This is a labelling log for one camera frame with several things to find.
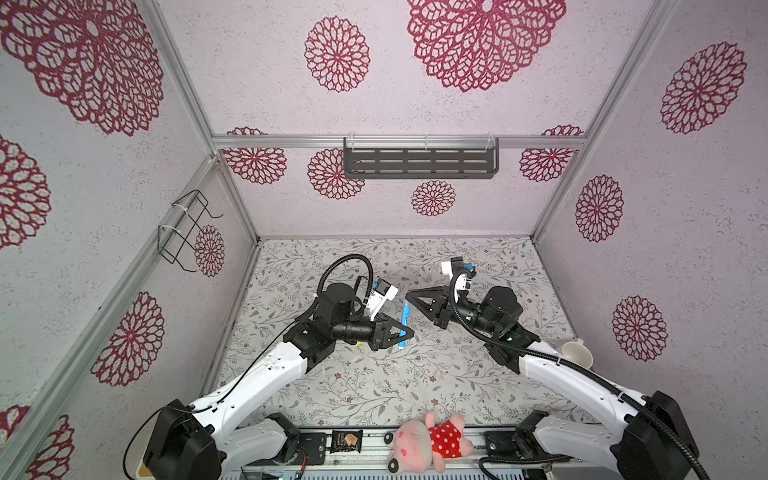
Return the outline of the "blue highlighter pen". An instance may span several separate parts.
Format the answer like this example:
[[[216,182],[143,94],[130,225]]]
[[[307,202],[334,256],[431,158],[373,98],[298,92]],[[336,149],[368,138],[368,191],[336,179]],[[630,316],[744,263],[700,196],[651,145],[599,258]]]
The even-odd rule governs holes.
[[[401,315],[401,324],[403,326],[408,326],[410,321],[410,304],[405,301],[403,305],[402,315]],[[403,340],[398,344],[399,348],[403,350],[406,347],[406,341]]]

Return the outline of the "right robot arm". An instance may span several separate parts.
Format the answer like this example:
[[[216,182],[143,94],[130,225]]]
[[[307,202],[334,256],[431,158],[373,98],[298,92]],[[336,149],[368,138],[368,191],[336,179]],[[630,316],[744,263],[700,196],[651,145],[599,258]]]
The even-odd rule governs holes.
[[[514,459],[547,463],[570,457],[624,479],[706,479],[708,473],[682,409],[669,395],[622,387],[566,359],[518,320],[515,293],[495,286],[474,302],[450,285],[411,290],[407,302],[440,328],[461,325],[493,360],[575,403],[594,418],[585,424],[536,410],[517,426]]]

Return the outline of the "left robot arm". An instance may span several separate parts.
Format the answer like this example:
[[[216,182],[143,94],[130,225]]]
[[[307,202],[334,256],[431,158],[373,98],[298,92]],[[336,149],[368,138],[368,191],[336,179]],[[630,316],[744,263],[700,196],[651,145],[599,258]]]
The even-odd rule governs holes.
[[[261,460],[286,463],[298,449],[299,429],[282,414],[250,427],[244,421],[276,392],[300,379],[334,352],[337,342],[386,350],[413,330],[382,313],[398,293],[374,282],[362,309],[352,287],[333,283],[317,293],[273,348],[217,390],[189,405],[174,400],[160,409],[142,463],[156,479],[219,479]]]

